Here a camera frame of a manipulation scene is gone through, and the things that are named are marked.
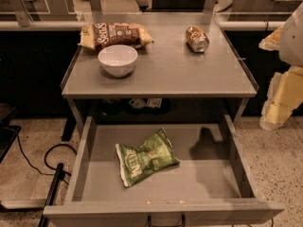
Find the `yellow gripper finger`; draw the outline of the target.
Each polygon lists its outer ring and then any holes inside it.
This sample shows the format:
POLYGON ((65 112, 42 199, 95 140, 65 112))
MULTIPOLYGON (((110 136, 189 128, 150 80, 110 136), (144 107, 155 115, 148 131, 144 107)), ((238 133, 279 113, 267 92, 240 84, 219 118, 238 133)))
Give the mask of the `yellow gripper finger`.
POLYGON ((262 39, 258 44, 258 47, 267 51, 274 51, 280 48, 280 37, 282 32, 282 26, 273 31, 266 38, 262 39))
POLYGON ((303 67, 291 66, 283 74, 274 73, 264 102, 259 125, 267 131, 282 127, 303 103, 303 67))

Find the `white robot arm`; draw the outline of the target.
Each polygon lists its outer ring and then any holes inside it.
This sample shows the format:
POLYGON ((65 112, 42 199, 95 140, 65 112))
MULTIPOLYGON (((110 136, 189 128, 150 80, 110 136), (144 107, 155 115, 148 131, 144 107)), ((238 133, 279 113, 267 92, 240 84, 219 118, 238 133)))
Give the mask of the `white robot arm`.
POLYGON ((259 125, 271 131, 282 127, 303 103, 303 3, 258 47, 277 50, 279 58, 290 65, 285 73, 274 73, 263 104, 259 125))

